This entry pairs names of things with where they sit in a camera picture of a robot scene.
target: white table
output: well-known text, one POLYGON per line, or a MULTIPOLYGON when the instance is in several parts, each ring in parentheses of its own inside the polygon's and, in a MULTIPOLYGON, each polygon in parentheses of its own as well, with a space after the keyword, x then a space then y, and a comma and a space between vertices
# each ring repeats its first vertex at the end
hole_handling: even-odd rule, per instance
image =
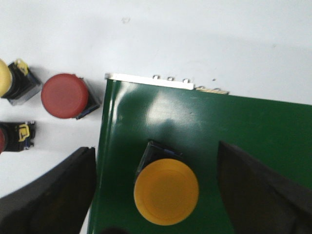
MULTIPOLYGON (((0 57, 24 59, 42 81, 76 73, 103 99, 106 72, 189 78, 232 95, 312 104, 312 2, 2 0, 0 57)), ((102 107, 49 115, 37 94, 0 100, 0 120, 36 120, 35 147, 0 155, 0 197, 80 146, 98 145, 102 107)), ((81 233, 85 234, 85 222, 81 233)))

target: yellow terminal clip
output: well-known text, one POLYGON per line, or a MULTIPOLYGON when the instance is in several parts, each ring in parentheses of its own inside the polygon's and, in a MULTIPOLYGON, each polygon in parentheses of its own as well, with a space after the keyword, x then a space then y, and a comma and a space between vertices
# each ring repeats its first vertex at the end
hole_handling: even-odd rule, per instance
POLYGON ((10 69, 4 61, 0 59, 0 97, 9 91, 12 85, 12 75, 10 69))
POLYGON ((24 75, 28 74, 28 65, 22 59, 18 58, 14 63, 24 75))
POLYGON ((19 126, 19 142, 25 141, 29 136, 29 126, 27 124, 21 124, 19 126))

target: green plastic panel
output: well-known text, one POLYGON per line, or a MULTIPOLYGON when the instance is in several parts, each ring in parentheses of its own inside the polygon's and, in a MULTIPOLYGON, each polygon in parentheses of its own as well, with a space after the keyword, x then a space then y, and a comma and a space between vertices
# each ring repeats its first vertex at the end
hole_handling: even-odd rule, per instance
POLYGON ((220 140, 312 189, 312 106, 108 80, 88 233, 233 234, 217 187, 220 140), (135 172, 150 139, 181 151, 199 181, 197 207, 176 225, 148 222, 134 203, 135 172))

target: yellow button cap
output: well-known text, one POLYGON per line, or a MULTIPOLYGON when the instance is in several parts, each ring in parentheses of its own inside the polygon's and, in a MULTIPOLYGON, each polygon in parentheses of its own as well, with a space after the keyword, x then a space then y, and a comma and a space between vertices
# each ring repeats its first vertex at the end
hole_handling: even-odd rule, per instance
POLYGON ((183 162, 160 159, 147 165, 136 179, 134 199, 138 211, 158 225, 173 225, 186 219, 198 201, 194 172, 183 162))
POLYGON ((0 59, 0 97, 2 97, 12 85, 12 76, 8 66, 0 59))

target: red button cap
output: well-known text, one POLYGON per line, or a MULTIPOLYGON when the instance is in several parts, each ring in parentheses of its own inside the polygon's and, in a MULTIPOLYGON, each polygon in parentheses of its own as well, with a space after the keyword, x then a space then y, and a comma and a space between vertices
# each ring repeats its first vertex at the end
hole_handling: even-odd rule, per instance
POLYGON ((82 79, 74 74, 58 74, 43 86, 41 101, 51 115, 58 118, 74 118, 88 102, 88 88, 82 79))
POLYGON ((0 154, 4 151, 5 145, 6 143, 5 143, 4 132, 0 128, 0 154))

